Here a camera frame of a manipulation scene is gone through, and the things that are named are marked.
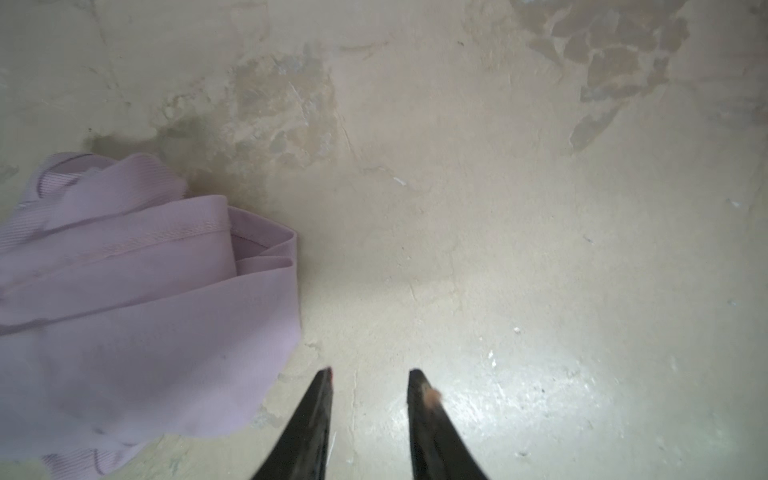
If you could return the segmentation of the lilac cloth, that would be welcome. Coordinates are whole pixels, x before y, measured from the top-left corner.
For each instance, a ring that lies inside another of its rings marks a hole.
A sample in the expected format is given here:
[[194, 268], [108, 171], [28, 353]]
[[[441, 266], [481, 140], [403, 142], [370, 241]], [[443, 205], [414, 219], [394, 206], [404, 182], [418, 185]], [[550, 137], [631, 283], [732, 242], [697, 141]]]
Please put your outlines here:
[[246, 426], [300, 338], [297, 240], [154, 156], [51, 156], [1, 227], [2, 458], [96, 479]]

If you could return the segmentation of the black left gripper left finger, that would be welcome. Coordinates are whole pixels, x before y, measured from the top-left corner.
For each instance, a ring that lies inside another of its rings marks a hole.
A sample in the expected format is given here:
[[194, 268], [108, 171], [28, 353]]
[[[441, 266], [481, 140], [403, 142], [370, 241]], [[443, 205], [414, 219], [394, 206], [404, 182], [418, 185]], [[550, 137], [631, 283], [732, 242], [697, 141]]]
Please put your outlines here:
[[326, 474], [333, 373], [319, 370], [283, 433], [252, 480], [323, 480]]

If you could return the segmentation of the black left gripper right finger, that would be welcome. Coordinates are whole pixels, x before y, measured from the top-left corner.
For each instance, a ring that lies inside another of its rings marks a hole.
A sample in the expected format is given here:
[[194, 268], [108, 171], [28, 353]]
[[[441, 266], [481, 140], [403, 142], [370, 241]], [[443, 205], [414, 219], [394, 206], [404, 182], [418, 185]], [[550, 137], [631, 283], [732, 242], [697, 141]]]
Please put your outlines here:
[[454, 427], [441, 393], [420, 369], [409, 372], [407, 406], [414, 479], [488, 479]]

